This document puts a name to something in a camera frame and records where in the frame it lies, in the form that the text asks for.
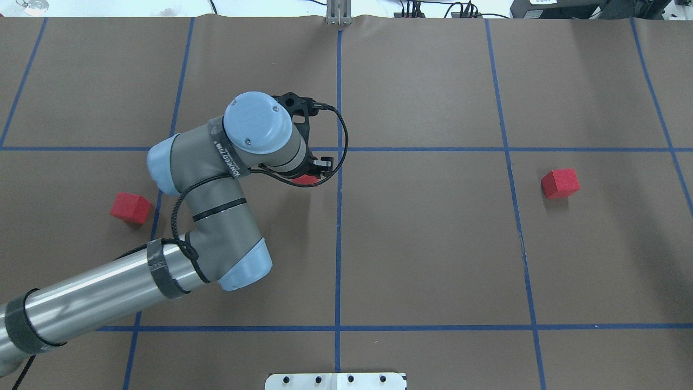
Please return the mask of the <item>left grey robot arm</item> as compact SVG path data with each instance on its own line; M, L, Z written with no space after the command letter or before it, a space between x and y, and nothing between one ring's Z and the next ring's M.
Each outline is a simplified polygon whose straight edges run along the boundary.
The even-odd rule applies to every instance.
M222 116L177 133L148 151L149 175L176 202L171 236L154 239L113 261L2 305L2 376L27 372L37 355L194 289L218 282L234 291L269 274L265 238L239 185L261 174L292 187L326 183L345 157L317 158L309 146L309 118L339 110L288 92L245 92Z

